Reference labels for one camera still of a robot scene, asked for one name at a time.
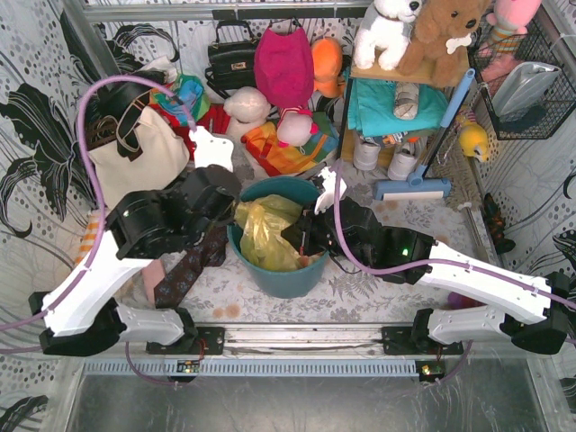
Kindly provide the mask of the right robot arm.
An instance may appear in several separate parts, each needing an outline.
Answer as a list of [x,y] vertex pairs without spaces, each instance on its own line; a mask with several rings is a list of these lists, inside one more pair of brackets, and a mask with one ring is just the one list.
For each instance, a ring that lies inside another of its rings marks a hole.
[[490,265],[414,229],[385,226],[349,197],[325,211],[306,206],[282,236],[302,255],[344,256],[387,282],[429,285],[479,303],[419,310],[409,336],[417,347],[505,339],[530,353],[555,355],[567,342],[575,305],[563,274],[531,276]]

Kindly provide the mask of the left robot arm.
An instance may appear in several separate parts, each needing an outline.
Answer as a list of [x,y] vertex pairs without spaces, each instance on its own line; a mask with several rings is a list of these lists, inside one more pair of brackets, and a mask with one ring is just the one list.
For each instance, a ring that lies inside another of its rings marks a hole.
[[44,315],[42,353],[93,356],[119,342],[145,342],[160,354],[194,347],[198,330],[185,309],[139,310],[113,296],[153,260],[206,244],[232,221],[240,191],[232,168],[211,164],[164,190],[125,195],[65,282],[30,296],[31,311]]

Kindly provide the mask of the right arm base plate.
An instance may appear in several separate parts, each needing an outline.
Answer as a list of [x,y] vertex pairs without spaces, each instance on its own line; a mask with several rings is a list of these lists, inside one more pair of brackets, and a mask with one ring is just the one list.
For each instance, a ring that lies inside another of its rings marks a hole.
[[461,355],[461,342],[443,345],[429,337],[413,337],[412,328],[407,326],[382,327],[383,351],[390,356]]

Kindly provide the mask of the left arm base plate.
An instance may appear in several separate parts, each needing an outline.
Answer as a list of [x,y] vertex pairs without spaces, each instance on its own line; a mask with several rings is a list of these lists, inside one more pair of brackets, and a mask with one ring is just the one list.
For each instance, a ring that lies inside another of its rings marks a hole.
[[224,349],[224,327],[197,327],[196,337],[183,336],[170,346],[148,342],[146,353],[157,356],[221,356]]

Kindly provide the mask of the yellow trash bag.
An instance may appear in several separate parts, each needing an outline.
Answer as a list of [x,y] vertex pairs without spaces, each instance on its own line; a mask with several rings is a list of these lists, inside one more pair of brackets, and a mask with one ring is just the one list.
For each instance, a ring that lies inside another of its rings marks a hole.
[[301,256],[282,231],[302,215],[303,207],[278,194],[241,202],[235,222],[243,229],[239,241],[242,256],[252,265],[272,272],[291,272],[311,266],[322,254]]

